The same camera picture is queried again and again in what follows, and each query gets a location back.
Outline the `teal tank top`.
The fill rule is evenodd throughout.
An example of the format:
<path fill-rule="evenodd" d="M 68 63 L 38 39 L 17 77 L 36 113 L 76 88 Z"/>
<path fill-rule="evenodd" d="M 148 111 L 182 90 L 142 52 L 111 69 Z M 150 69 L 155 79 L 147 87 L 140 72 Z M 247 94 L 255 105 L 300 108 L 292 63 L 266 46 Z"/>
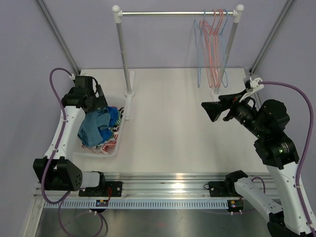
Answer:
<path fill-rule="evenodd" d="M 78 131 L 78 137 L 86 147 L 94 147 L 103 141 L 100 130 L 109 127 L 110 114 L 107 108 L 101 108 L 86 114 Z"/>

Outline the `royal blue tank top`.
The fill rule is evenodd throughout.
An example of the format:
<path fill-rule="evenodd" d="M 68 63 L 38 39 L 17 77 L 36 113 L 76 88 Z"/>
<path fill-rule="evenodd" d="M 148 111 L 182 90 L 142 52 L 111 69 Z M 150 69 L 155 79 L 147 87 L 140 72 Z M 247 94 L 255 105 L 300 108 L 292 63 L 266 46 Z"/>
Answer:
<path fill-rule="evenodd" d="M 101 143 L 106 142 L 113 135 L 113 128 L 119 117 L 117 107 L 107 107 L 107 114 L 110 116 L 107 127 L 99 128 L 99 132 L 102 137 Z"/>

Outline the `blue hanger of teal top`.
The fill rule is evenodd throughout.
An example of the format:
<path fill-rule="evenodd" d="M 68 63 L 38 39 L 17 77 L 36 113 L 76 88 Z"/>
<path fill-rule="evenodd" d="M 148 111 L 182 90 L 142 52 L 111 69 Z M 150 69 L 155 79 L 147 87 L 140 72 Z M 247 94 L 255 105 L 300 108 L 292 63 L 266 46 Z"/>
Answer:
<path fill-rule="evenodd" d="M 194 20 L 194 34 L 195 34 L 195 46 L 196 46 L 196 53 L 197 53 L 197 87 L 200 88 L 201 71 L 202 71 L 202 63 L 203 63 L 203 58 L 202 58 L 203 31 L 202 31 L 202 27 L 200 26 L 199 21 L 197 19 Z"/>

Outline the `red striped tank top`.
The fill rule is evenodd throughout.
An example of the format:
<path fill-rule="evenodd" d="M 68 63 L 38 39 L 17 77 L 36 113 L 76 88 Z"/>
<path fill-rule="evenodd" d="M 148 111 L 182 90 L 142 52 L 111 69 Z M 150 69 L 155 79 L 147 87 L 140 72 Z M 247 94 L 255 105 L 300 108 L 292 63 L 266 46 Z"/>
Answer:
<path fill-rule="evenodd" d="M 114 132 L 113 135 L 104 143 L 101 143 L 94 147 L 87 147 L 81 144 L 81 147 L 95 154 L 110 155 L 114 152 L 114 149 L 117 144 L 118 136 L 119 136 L 119 133 Z"/>

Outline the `pink hanger of green top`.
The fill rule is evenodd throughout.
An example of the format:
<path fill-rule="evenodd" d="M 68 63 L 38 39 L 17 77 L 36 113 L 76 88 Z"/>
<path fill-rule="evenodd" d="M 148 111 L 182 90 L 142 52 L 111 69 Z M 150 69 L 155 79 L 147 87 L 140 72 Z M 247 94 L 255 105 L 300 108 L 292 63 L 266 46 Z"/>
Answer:
<path fill-rule="evenodd" d="M 217 38 L 218 31 L 221 25 L 221 16 L 214 14 L 213 22 L 208 23 L 204 20 L 203 30 L 205 37 L 205 46 L 207 49 L 208 60 L 209 60 L 209 71 L 211 74 L 211 87 L 215 88 L 217 85 L 218 72 L 217 66 L 219 64 L 218 59 L 218 46 L 217 46 Z"/>

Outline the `green striped tank top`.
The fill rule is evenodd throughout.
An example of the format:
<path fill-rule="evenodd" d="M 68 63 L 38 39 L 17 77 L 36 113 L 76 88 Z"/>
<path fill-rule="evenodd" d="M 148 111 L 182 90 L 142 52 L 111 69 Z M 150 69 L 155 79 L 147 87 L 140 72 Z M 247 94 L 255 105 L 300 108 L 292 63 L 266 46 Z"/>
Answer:
<path fill-rule="evenodd" d="M 117 108 L 117 107 L 108 107 L 108 110 L 110 112 L 111 118 L 109 122 L 109 130 L 111 132 L 118 132 L 119 127 L 122 123 L 123 113 L 124 113 L 124 107 Z"/>

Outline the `pink hanger of black top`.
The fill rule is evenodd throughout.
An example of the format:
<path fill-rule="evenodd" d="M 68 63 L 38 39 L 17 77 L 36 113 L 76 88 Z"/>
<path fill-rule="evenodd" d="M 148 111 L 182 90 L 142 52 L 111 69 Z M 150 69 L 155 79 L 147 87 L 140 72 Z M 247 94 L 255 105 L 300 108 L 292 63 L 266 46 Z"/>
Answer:
<path fill-rule="evenodd" d="M 218 36 L 220 32 L 220 28 L 223 22 L 223 11 L 218 9 L 218 15 L 214 15 L 213 23 L 210 30 L 210 38 L 211 38 L 211 72 L 213 76 L 213 87 L 216 87 L 218 84 L 218 66 L 220 63 L 219 60 L 219 51 L 218 51 Z"/>

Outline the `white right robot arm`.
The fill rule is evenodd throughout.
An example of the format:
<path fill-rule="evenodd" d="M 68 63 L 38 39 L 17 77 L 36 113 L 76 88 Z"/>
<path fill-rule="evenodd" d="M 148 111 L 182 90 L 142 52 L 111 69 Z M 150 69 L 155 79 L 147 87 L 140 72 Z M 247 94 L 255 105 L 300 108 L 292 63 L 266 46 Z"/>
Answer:
<path fill-rule="evenodd" d="M 271 236 L 314 237 L 316 218 L 311 207 L 301 203 L 305 193 L 297 174 L 300 159 L 293 141 L 284 132 L 290 120 L 285 105 L 269 99 L 257 110 L 248 104 L 251 97 L 241 97 L 241 93 L 223 95 L 218 102 L 203 102 L 201 106 L 212 122 L 228 111 L 224 121 L 236 119 L 256 137 L 255 151 L 272 176 L 281 203 L 260 191 L 241 170 L 225 176 L 224 191 L 248 200 L 264 217 Z"/>

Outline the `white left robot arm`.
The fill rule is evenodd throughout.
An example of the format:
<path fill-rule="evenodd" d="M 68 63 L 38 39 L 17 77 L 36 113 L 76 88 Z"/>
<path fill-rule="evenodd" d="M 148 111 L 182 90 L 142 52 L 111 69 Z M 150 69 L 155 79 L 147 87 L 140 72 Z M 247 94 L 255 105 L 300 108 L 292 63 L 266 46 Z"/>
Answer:
<path fill-rule="evenodd" d="M 60 120 L 43 158 L 35 159 L 33 169 L 41 184 L 41 194 L 48 200 L 46 191 L 66 193 L 87 189 L 102 196 L 107 185 L 98 171 L 82 171 L 73 162 L 78 132 L 87 113 L 106 104 L 101 86 L 91 76 L 75 76 L 74 86 L 64 95 L 57 96 L 61 108 Z"/>

